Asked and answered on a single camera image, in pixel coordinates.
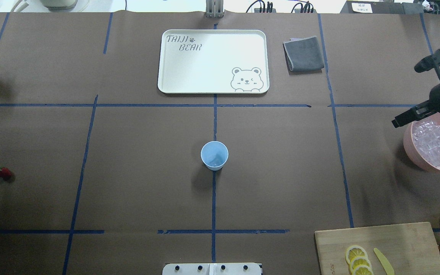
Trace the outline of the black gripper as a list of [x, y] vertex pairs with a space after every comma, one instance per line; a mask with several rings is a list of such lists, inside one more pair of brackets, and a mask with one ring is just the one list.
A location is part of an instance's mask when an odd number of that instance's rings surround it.
[[440, 84], [430, 90], [429, 100], [417, 104], [400, 115], [397, 115], [391, 123], [394, 128], [398, 128], [414, 121], [423, 120], [426, 117], [434, 115], [436, 112], [440, 113]]

